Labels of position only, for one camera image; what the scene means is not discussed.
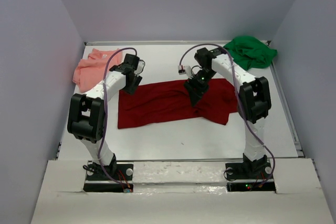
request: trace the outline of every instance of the wall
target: wall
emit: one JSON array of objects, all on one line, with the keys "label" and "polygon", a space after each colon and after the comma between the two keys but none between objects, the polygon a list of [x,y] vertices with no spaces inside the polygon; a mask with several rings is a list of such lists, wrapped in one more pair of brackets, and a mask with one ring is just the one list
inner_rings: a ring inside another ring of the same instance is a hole
[{"label": "wall", "polygon": [[84,41],[271,40],[294,0],[62,0]]},{"label": "wall", "polygon": [[296,0],[271,43],[303,151],[315,159],[334,220],[335,31],[335,0]]},{"label": "wall", "polygon": [[61,0],[0,0],[0,223],[30,223],[82,40]]}]

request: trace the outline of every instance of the green cloth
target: green cloth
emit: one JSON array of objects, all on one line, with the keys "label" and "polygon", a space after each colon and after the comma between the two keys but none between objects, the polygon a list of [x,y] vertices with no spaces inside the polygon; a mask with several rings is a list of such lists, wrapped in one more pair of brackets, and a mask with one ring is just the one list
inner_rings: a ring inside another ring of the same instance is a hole
[{"label": "green cloth", "polygon": [[234,58],[234,62],[245,70],[267,68],[278,51],[251,36],[239,36],[224,46]]}]

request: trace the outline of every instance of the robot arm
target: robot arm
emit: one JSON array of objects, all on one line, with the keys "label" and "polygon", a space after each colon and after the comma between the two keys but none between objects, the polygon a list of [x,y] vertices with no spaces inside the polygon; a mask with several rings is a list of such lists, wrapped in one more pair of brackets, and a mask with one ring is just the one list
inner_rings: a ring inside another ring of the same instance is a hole
[{"label": "robot arm", "polygon": [[194,106],[208,90],[208,82],[219,73],[230,83],[239,87],[239,98],[243,112],[238,109],[241,117],[246,121],[245,135],[246,145],[241,166],[231,164],[230,168],[239,178],[255,178],[260,172],[269,166],[264,146],[250,132],[252,131],[263,140],[264,138],[264,118],[271,108],[268,81],[265,77],[256,78],[246,72],[240,66],[234,64],[235,77],[232,74],[232,66],[229,56],[224,54],[219,48],[208,51],[206,48],[199,49],[195,54],[195,59],[202,67],[193,75],[188,66],[179,66],[179,73],[186,73],[189,79],[184,86],[187,89],[191,104]]},{"label": "robot arm", "polygon": [[[119,90],[133,94],[142,79],[137,73],[141,73],[143,68],[144,61],[135,55],[126,54],[124,62],[113,66],[106,76],[107,101],[110,101]],[[84,115],[83,112],[86,111],[89,111],[90,114]],[[72,96],[68,132],[85,145],[98,169],[100,166],[98,151],[102,141],[104,118],[103,81],[84,94]],[[106,142],[103,143],[100,159],[106,170],[113,175],[117,168],[116,157]]]}]

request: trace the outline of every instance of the dark red fabric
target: dark red fabric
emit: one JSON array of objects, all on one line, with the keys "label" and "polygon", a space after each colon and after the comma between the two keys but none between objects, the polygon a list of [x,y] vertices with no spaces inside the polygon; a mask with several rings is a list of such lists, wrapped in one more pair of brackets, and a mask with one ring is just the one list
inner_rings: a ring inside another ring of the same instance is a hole
[{"label": "dark red fabric", "polygon": [[139,86],[134,95],[119,92],[118,128],[132,128],[204,117],[225,125],[229,114],[237,112],[234,87],[225,79],[212,79],[209,90],[195,107],[184,88],[185,80]]}]

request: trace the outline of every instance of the folded cloth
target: folded cloth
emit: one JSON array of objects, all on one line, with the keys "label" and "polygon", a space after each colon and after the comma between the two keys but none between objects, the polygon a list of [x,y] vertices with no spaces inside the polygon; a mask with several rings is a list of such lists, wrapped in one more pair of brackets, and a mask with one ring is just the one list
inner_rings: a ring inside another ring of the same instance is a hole
[{"label": "folded cloth", "polygon": [[237,112],[234,87],[225,79],[212,79],[209,90],[195,107],[184,88],[185,80],[139,86],[134,95],[119,92],[118,128],[204,117],[225,125]]},{"label": "folded cloth", "polygon": [[234,58],[235,63],[245,70],[267,68],[278,51],[251,36],[239,36],[224,46]]},{"label": "folded cloth", "polygon": [[[99,51],[93,48],[87,60],[79,61],[72,81],[78,85],[80,92],[89,91],[103,79],[106,63],[114,52],[116,51]],[[119,52],[110,61],[109,69],[114,65],[119,65],[121,60],[122,52]]]}]

